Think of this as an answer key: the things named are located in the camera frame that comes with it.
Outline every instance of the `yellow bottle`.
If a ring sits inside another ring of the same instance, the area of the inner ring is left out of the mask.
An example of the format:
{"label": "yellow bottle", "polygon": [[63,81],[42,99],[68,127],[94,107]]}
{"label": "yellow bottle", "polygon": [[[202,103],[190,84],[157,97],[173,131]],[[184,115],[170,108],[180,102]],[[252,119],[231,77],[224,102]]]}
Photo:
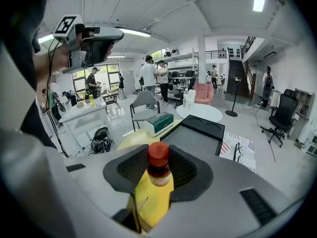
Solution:
{"label": "yellow bottle", "polygon": [[96,107],[96,103],[95,103],[95,100],[94,100],[94,97],[93,95],[89,95],[89,99],[90,99],[90,103],[91,103],[91,106],[92,108],[95,108]]}

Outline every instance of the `red bottle cap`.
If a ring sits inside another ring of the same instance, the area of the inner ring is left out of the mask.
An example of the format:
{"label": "red bottle cap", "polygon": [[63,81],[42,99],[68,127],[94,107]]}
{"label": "red bottle cap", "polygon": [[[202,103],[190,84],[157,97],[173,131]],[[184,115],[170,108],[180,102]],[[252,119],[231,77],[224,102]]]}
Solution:
{"label": "red bottle cap", "polygon": [[148,148],[149,162],[155,167],[162,167],[168,162],[169,147],[163,142],[152,143]]}

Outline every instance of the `tripod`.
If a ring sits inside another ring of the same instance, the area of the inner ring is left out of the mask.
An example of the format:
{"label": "tripod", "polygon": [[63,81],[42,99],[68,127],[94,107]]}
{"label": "tripod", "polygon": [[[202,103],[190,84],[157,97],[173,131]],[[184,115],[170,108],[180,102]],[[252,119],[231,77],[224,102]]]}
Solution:
{"label": "tripod", "polygon": [[237,93],[238,93],[238,84],[240,82],[239,79],[235,79],[235,82],[236,82],[236,94],[234,96],[234,101],[233,101],[233,106],[232,106],[232,110],[227,110],[225,113],[228,115],[228,116],[231,116],[231,117],[237,117],[238,114],[236,112],[233,111],[233,108],[234,108],[234,105],[236,103],[236,99],[237,99]]}

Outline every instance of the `staircase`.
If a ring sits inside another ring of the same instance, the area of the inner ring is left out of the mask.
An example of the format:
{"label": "staircase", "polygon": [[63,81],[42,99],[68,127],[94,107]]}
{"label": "staircase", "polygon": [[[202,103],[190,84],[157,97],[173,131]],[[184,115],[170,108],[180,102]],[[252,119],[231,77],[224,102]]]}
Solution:
{"label": "staircase", "polygon": [[236,77],[241,78],[241,82],[238,85],[237,95],[249,98],[250,93],[249,93],[249,87],[247,82],[247,76],[243,68],[242,62],[238,60],[230,60],[230,70],[229,70],[228,87],[227,87],[227,93],[229,94],[236,93],[236,84],[235,84]]}

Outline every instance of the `pink armchair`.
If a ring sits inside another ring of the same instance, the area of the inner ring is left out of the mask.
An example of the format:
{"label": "pink armchair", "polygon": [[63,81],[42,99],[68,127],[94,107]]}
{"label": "pink armchair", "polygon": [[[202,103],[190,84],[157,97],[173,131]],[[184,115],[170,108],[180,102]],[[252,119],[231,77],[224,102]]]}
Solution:
{"label": "pink armchair", "polygon": [[195,103],[210,105],[213,99],[213,84],[202,84],[195,82]]}

